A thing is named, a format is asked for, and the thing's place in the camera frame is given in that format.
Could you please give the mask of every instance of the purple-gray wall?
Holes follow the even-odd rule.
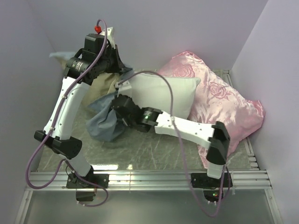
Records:
[[[269,0],[232,69],[234,87],[260,99],[266,117],[252,135],[284,222],[299,223],[299,1]]]
[[[155,69],[185,50],[231,69],[267,0],[29,0],[57,51],[76,51],[98,18],[124,62]]]
[[[61,70],[23,0],[0,1],[0,223],[14,223],[25,167],[59,94]]]

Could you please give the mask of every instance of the pink pillow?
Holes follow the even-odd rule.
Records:
[[[261,102],[243,98],[194,53],[186,51],[173,57],[158,72],[166,77],[201,79],[188,119],[209,124],[223,122],[231,138],[228,156],[235,151],[242,139],[262,126],[265,112]],[[207,168],[207,149],[198,146],[198,150],[204,167]]]

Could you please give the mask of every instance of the purple cable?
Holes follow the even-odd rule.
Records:
[[[106,31],[105,32],[105,35],[104,35],[104,43],[103,43],[103,46],[99,52],[99,54],[97,55],[97,57],[94,59],[94,61],[91,63],[91,65],[84,71],[80,74],[80,76],[70,85],[70,87],[65,91],[65,96],[67,96],[70,91],[73,89],[73,87],[77,84],[78,81],[80,81],[92,68],[93,66],[98,62],[99,58],[102,56],[104,50],[105,50],[105,47],[106,47],[106,44],[107,44],[107,24],[104,20],[98,20],[97,21],[97,26],[99,25],[100,21],[102,21],[104,23],[104,30]],[[56,113],[55,113],[55,116],[54,116],[54,119],[53,119],[53,122],[52,122],[52,127],[55,127],[55,124],[58,120],[58,116],[59,116],[59,112],[61,111],[61,108],[64,104],[64,101],[65,101],[65,98],[62,98],[60,100],[60,103],[57,107],[57,110],[56,110]],[[58,171],[59,171],[59,168],[61,166],[61,164],[66,161],[66,159],[63,159],[59,162],[58,166],[57,166],[57,169],[53,175],[53,177],[51,178],[51,180],[44,184],[43,186],[34,186],[30,180],[29,180],[29,174],[30,174],[30,165],[33,161],[33,159],[35,158],[36,154],[41,150],[41,148],[43,147],[43,145],[45,144],[45,142],[47,141],[47,139],[50,137],[50,135],[52,134],[53,130],[49,130],[48,134],[45,136],[45,138],[42,140],[42,142],[39,144],[39,146],[36,148],[36,150],[34,151],[34,153],[32,154],[32,156],[30,157],[28,163],[27,163],[27,166],[26,166],[26,172],[25,172],[25,179],[26,179],[26,182],[28,184],[28,186],[30,186],[31,188],[33,189],[43,189],[45,187],[47,187],[49,184],[51,184],[53,182],[53,180],[55,179]]]
[[[71,168],[71,170],[72,170],[72,172],[74,172],[74,174],[77,176],[77,178],[79,178],[81,181],[83,181],[83,182],[85,182],[85,183],[88,183],[88,184],[90,184],[90,185],[93,185],[93,186],[95,186],[95,187],[97,187],[97,188],[100,188],[100,189],[102,189],[102,190],[104,190],[104,192],[106,193],[106,198],[101,202],[101,203],[98,203],[98,204],[84,204],[84,203],[82,203],[82,202],[79,202],[79,204],[81,204],[81,205],[83,205],[83,206],[85,206],[85,207],[97,207],[97,206],[100,206],[100,205],[102,205],[102,204],[104,204],[106,201],[107,201],[107,199],[108,199],[108,197],[109,197],[109,193],[108,193],[108,191],[104,188],[104,187],[102,187],[102,186],[100,186],[100,185],[98,185],[98,184],[96,184],[96,183],[91,183],[91,182],[89,182],[89,181],[87,181],[87,180],[84,180],[75,170],[74,170],[74,168],[70,165],[70,163],[68,162],[68,161],[65,161],[65,163]]]
[[[137,72],[135,74],[133,74],[132,76],[122,80],[119,82],[119,85],[120,84],[123,84],[124,82],[128,81],[130,78],[138,75],[138,74],[141,74],[141,73],[150,73],[150,74],[153,74],[153,75],[156,75],[156,76],[159,76],[160,78],[162,78],[166,84],[168,85],[168,88],[169,88],[169,91],[170,91],[170,96],[171,96],[171,104],[170,104],[170,116],[173,117],[173,92],[172,92],[172,89],[171,89],[171,86],[169,84],[169,82],[166,80],[165,77],[163,77],[162,75],[160,75],[159,73],[157,72],[154,72],[154,71],[149,71],[149,70],[146,70],[146,71],[140,71],[140,72]],[[188,166],[187,166],[187,161],[186,161],[186,155],[185,155],[185,151],[184,151],[184,145],[183,145],[183,141],[182,141],[182,136],[179,132],[179,129],[178,127],[176,126],[175,124],[175,120],[172,119],[172,124],[173,124],[173,127],[177,133],[177,136],[178,136],[178,141],[179,141],[179,144],[180,144],[180,148],[181,148],[181,151],[182,151],[182,159],[183,159],[183,164],[184,164],[184,171],[185,171],[185,177],[186,177],[186,180],[188,182],[188,187],[192,193],[192,195],[194,196],[195,198],[195,201],[197,202],[197,205],[200,207],[200,209],[209,217],[216,217],[218,215],[218,212],[219,212],[219,208],[220,208],[220,205],[221,205],[221,195],[222,195],[222,192],[223,192],[223,181],[224,181],[224,171],[225,171],[225,166],[223,166],[223,170],[222,170],[222,175],[221,175],[221,182],[220,182],[220,189],[219,189],[219,201],[217,203],[217,208],[216,208],[216,212],[214,214],[209,214],[205,208],[202,206],[202,204],[199,202],[199,199],[197,198],[196,196],[196,193],[191,185],[191,180],[189,179],[189,173],[188,173]]]

